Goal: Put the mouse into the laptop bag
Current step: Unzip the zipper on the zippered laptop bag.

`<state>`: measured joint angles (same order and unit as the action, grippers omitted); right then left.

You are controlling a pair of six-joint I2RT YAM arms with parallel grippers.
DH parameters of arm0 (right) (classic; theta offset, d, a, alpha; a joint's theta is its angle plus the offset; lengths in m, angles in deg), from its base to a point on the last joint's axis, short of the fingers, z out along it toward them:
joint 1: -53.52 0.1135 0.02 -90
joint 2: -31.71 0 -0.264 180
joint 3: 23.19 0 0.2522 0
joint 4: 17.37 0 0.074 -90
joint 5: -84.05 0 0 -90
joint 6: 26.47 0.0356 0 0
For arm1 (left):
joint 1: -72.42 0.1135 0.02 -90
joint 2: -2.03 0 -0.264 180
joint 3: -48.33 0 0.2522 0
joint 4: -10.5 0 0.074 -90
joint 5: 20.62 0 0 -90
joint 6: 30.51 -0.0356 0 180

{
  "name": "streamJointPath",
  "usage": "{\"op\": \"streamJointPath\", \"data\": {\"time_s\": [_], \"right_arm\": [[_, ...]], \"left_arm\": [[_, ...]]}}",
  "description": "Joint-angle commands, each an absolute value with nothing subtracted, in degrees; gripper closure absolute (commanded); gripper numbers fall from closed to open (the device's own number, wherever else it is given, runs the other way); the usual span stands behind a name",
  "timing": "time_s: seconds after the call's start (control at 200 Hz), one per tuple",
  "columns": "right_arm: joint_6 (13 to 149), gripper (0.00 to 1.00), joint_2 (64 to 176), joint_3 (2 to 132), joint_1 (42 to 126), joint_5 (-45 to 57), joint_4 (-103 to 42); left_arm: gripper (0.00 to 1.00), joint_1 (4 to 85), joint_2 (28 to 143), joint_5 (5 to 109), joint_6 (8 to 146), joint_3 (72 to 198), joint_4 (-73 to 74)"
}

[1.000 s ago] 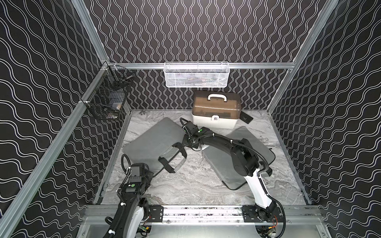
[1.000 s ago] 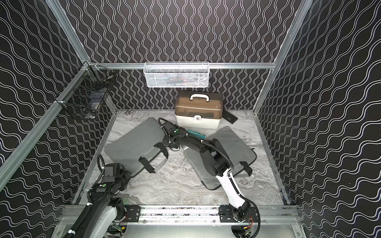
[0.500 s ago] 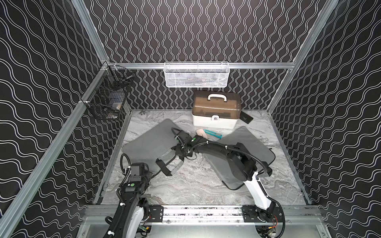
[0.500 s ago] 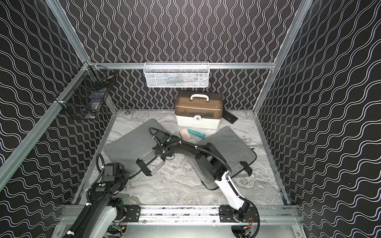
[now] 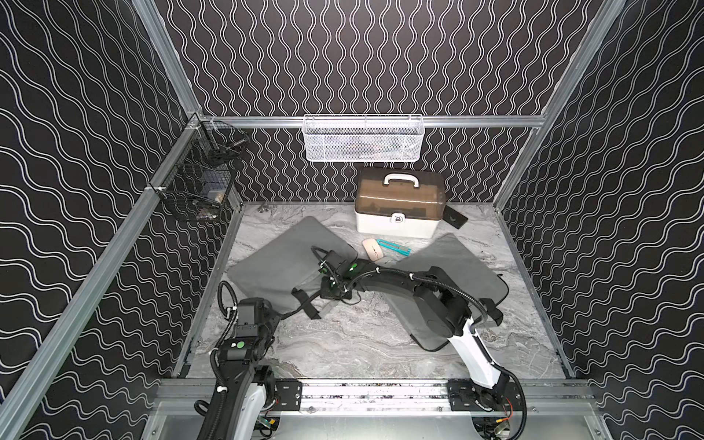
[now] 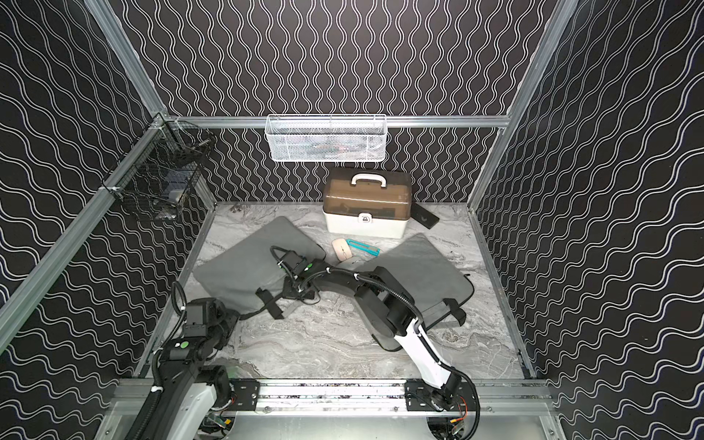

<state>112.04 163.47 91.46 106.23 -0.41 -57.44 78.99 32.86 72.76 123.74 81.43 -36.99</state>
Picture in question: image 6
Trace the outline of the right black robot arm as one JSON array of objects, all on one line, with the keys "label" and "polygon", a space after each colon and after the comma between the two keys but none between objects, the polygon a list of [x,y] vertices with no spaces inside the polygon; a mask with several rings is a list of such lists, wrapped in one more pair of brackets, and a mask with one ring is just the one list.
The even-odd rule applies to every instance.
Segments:
[{"label": "right black robot arm", "polygon": [[311,292],[330,291],[351,297],[372,329],[390,337],[412,359],[425,384],[425,401],[434,410],[446,411],[462,402],[469,411],[480,410],[475,384],[433,346],[422,312],[390,271],[341,269],[282,247],[271,247],[271,254],[286,274],[289,293],[304,298]]}]

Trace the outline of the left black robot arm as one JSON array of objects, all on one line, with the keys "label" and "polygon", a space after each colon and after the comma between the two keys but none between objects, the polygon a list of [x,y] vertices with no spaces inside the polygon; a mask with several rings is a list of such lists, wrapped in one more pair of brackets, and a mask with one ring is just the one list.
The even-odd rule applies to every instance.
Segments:
[{"label": "left black robot arm", "polygon": [[194,439],[207,414],[234,401],[227,369],[206,363],[229,342],[238,313],[215,298],[188,302],[179,282],[170,302],[179,321],[152,357],[153,383],[126,439]]}]

